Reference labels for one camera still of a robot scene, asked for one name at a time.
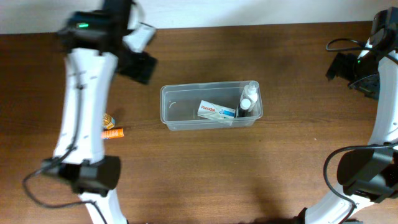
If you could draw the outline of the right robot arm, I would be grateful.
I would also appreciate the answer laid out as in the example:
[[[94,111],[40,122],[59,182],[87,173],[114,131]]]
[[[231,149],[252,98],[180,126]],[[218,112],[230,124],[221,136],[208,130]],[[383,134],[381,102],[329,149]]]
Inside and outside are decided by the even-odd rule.
[[[365,146],[343,147],[326,158],[330,191],[294,223],[350,223],[361,209],[397,198],[397,8],[374,16],[366,42],[334,51],[327,79],[344,78],[350,89],[377,100],[376,120]]]

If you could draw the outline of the white Panadol medicine box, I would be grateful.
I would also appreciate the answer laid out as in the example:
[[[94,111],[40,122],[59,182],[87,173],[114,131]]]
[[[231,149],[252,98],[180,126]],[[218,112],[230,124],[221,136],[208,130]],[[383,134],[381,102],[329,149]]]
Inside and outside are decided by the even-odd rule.
[[[197,115],[220,123],[232,125],[236,110],[201,100]]]

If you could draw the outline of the black bottle white cap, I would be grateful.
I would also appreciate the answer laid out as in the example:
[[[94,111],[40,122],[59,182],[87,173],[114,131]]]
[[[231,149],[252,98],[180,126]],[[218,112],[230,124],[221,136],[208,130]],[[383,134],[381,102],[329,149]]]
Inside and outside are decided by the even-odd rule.
[[[239,104],[239,106],[237,108],[236,117],[237,118],[246,117],[248,115],[248,111],[249,111],[250,106],[251,106],[251,101],[249,99],[247,99],[247,98],[243,98],[240,101],[240,104]]]

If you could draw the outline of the white spray bottle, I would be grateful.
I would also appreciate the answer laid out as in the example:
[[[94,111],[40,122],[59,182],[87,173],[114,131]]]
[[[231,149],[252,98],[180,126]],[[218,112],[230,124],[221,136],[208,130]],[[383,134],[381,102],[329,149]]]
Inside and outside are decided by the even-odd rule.
[[[240,97],[240,101],[243,101],[243,99],[248,99],[251,104],[248,108],[248,111],[251,112],[256,105],[258,99],[259,99],[259,94],[258,94],[258,88],[259,84],[257,81],[251,81],[249,82],[248,85],[244,87],[244,90],[242,92],[242,95]]]

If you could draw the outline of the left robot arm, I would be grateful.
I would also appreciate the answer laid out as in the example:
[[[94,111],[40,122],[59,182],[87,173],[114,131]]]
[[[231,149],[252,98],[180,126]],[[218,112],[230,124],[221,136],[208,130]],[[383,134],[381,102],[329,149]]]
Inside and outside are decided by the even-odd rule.
[[[70,185],[93,223],[127,222],[116,191],[121,160],[105,154],[101,135],[114,76],[146,84],[154,71],[157,61],[144,49],[156,29],[141,16],[135,1],[105,1],[95,11],[74,12],[57,33],[66,68],[62,125],[40,173]]]

